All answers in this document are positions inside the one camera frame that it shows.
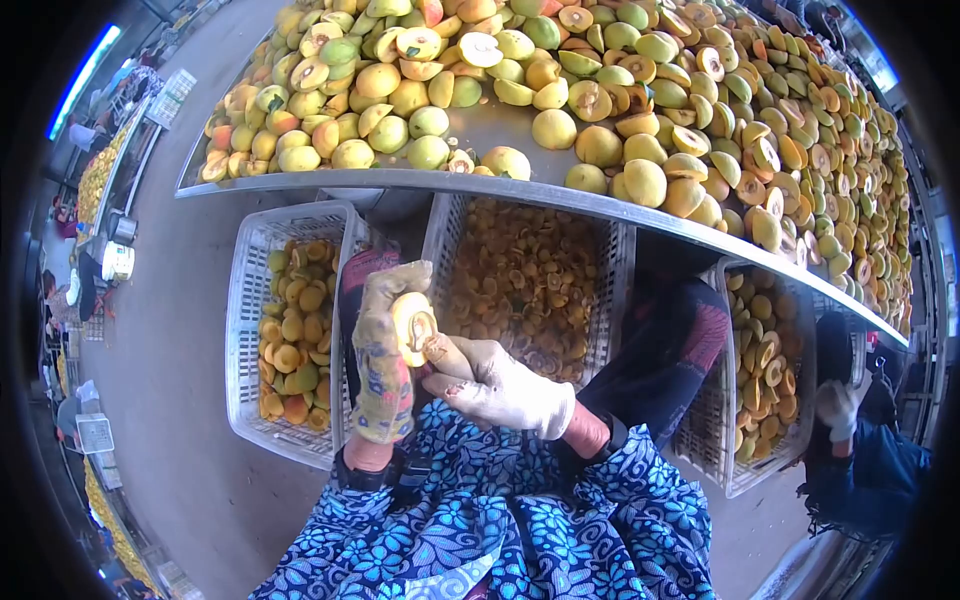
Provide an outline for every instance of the blue light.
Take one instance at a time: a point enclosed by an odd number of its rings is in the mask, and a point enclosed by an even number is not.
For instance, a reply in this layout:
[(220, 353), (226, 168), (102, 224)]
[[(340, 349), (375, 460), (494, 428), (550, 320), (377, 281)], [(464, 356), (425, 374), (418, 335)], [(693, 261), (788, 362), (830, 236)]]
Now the blue light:
[(67, 115), (70, 114), (70, 111), (73, 110), (73, 107), (77, 104), (77, 98), (80, 97), (80, 93), (84, 90), (86, 82), (89, 81), (93, 75), (93, 71), (97, 68), (97, 65), (103, 59), (109, 47), (113, 45), (113, 42), (116, 41), (118, 37), (120, 37), (120, 28), (116, 25), (110, 25), (104, 33), (104, 36), (101, 37), (97, 45), (94, 46), (93, 52), (91, 52), (90, 56), (86, 59), (84, 67), (80, 70), (80, 73), (77, 74), (77, 78), (70, 85), (69, 91), (63, 98), (63, 102), (57, 110), (57, 116), (54, 118), (53, 123), (50, 124), (47, 139), (50, 141), (57, 139), (57, 135), (60, 133), (60, 130), (63, 129), (63, 124), (66, 122)]

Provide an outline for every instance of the black wristband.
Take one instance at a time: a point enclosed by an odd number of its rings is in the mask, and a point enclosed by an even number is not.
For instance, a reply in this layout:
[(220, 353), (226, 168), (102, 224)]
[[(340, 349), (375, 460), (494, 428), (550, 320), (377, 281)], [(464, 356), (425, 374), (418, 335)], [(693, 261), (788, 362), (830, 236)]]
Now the black wristband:
[(630, 431), (627, 429), (627, 426), (623, 424), (623, 421), (614, 415), (606, 411), (602, 413), (594, 413), (594, 415), (606, 423), (610, 428), (610, 439), (607, 440), (607, 443), (602, 448), (600, 448), (599, 452), (588, 459), (588, 462), (591, 465), (602, 463), (613, 456), (614, 452), (622, 448), (627, 442), (627, 436), (630, 433)]
[(362, 470), (360, 468), (351, 469), (344, 460), (344, 449), (340, 448), (334, 459), (337, 465), (337, 479), (340, 484), (351, 490), (360, 492), (376, 492), (383, 487), (387, 479), (387, 471), (390, 470), (390, 464), (378, 471)]

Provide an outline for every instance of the watch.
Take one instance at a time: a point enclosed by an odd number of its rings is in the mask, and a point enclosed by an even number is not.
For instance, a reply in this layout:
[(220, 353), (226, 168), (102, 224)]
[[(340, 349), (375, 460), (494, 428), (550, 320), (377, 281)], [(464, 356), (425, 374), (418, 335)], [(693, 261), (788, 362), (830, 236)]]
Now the watch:
[(337, 465), (338, 480), (350, 488), (360, 492), (377, 492), (383, 486), (397, 488), (397, 493), (416, 490), (430, 475), (433, 461), (429, 456), (415, 451), (408, 455), (394, 446), (394, 455), (387, 466), (377, 471), (351, 470), (344, 460), (344, 449), (340, 448), (334, 459)]
[(344, 449), (340, 448), (334, 459), (337, 465), (337, 480), (351, 490), (376, 492), (383, 487), (384, 482), (387, 480), (388, 471), (393, 467), (395, 457), (396, 453), (394, 453), (394, 458), (391, 458), (390, 462), (387, 463), (387, 466), (381, 470), (351, 469), (344, 460)]
[(593, 413), (598, 419), (607, 424), (610, 428), (610, 439), (600, 448), (600, 451), (588, 459), (591, 465), (602, 463), (613, 456), (614, 452), (623, 447), (627, 442), (630, 431), (623, 421), (610, 414), (607, 411)]

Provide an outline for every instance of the patterned glove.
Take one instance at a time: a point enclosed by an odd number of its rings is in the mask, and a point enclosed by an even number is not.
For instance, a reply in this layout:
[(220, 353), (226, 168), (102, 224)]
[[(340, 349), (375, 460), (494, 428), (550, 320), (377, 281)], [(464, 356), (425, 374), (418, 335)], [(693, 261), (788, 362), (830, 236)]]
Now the patterned glove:
[(530, 371), (492, 340), (450, 336), (470, 362), (476, 381), (434, 373), (423, 387), (451, 407), (480, 422), (532, 429), (542, 440), (566, 431), (577, 403), (569, 383), (555, 383)]
[(411, 431), (414, 389), (390, 307), (401, 294), (425, 292), (432, 275), (433, 264), (418, 260), (367, 277), (353, 329), (361, 388), (351, 419), (356, 433), (375, 444), (392, 444)]
[(830, 428), (830, 441), (843, 442), (856, 432), (856, 413), (863, 397), (851, 386), (839, 381), (825, 381), (817, 389), (817, 417)]

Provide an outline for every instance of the gray floor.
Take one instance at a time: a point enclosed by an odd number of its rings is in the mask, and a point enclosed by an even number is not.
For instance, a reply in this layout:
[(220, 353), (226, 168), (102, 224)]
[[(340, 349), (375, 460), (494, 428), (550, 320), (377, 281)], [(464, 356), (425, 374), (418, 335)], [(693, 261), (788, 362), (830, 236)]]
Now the gray floor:
[[(157, 143), (133, 209), (132, 281), (114, 295), (103, 343), (84, 343), (110, 417), (124, 491), (137, 517), (210, 600), (244, 597), (300, 530), (326, 473), (237, 437), (224, 403), (224, 317), (230, 260), (243, 218), (299, 202), (173, 199), (176, 178), (213, 105), (284, 0), (234, 0), (164, 65), (197, 84)], [(696, 479), (692, 468), (680, 467)], [(725, 598), (749, 596), (805, 532), (794, 468), (728, 501), (705, 483), (712, 573)]]

